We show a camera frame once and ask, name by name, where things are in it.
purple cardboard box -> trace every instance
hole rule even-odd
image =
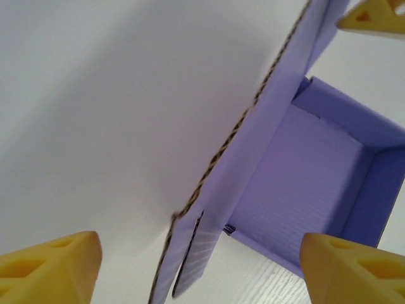
[[[405,130],[305,73],[347,1],[308,1],[253,105],[173,215],[150,304],[199,279],[222,231],[302,276],[306,232],[376,246],[405,174]]]

white surface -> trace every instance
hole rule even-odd
[[[96,230],[93,303],[146,303],[170,214],[250,104],[304,0],[0,4],[0,254]],[[405,126],[405,43],[339,33],[310,71]],[[405,254],[400,194],[381,248]],[[175,303],[307,303],[221,237]]]

